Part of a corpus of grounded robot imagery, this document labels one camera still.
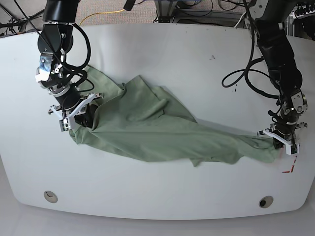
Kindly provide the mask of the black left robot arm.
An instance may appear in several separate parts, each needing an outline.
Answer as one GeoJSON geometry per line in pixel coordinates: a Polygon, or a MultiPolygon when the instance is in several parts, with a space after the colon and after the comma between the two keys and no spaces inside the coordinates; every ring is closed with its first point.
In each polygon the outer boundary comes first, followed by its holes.
{"type": "Polygon", "coordinates": [[[269,111],[272,124],[269,128],[259,131],[258,135],[273,138],[275,149],[285,147],[288,155],[298,154],[300,145],[295,136],[295,130],[302,128],[298,122],[300,116],[307,110],[307,100],[301,86],[302,74],[298,70],[294,52],[285,33],[285,19],[297,5],[296,0],[251,0],[243,1],[246,10],[252,46],[257,45],[262,56],[253,59],[250,54],[245,69],[241,69],[240,78],[256,93],[277,101],[279,110],[269,111]],[[268,69],[268,77],[278,90],[277,95],[268,94],[251,84],[248,73],[251,67],[264,61],[268,69]]]}

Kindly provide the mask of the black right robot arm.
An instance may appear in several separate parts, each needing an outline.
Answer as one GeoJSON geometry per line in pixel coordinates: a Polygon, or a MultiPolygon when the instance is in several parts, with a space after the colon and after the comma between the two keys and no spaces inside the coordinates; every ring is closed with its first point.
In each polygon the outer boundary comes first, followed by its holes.
{"type": "Polygon", "coordinates": [[[49,113],[60,118],[62,131],[71,130],[75,124],[91,128],[97,106],[91,104],[100,94],[92,88],[81,90],[79,86],[89,82],[84,70],[91,58],[91,45],[86,33],[75,23],[79,2],[77,0],[49,0],[43,15],[43,30],[37,46],[41,53],[36,81],[59,103],[51,106],[49,113]],[[87,57],[80,66],[66,62],[66,54],[73,46],[73,29],[77,29],[86,42],[87,57]]]}

